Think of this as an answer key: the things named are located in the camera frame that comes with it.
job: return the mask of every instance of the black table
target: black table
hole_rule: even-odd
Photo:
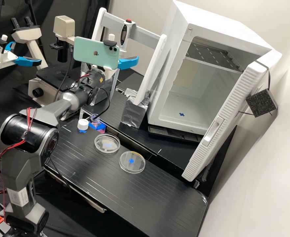
[[[99,132],[80,133],[75,119],[60,129],[51,155],[61,175],[73,187],[115,212],[152,237],[196,237],[207,199],[200,192],[158,168],[150,161],[139,174],[120,168],[123,145],[114,154],[99,152],[94,139]],[[45,166],[55,171],[49,163]]]

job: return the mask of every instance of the blue mark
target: blue mark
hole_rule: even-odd
[[[104,147],[106,147],[106,148],[111,148],[112,147],[112,144],[110,144],[110,143],[103,143],[102,145]]]

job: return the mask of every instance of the white wall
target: white wall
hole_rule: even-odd
[[[280,83],[274,122],[237,127],[199,237],[290,236],[290,68]]]
[[[290,0],[182,2],[244,23],[282,53],[290,47]],[[171,0],[111,0],[109,12],[123,19],[131,18],[137,25],[160,34],[170,4]],[[144,75],[153,50],[132,40],[127,50],[127,56],[139,55],[139,64],[134,69]]]

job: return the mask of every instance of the microscope focus knob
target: microscope focus knob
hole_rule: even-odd
[[[36,88],[34,90],[32,90],[32,94],[34,95],[35,98],[41,97],[44,95],[44,91],[42,90],[42,88]]]

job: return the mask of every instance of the black foam pad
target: black foam pad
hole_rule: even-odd
[[[246,101],[255,117],[277,109],[277,103],[268,89],[249,96]]]

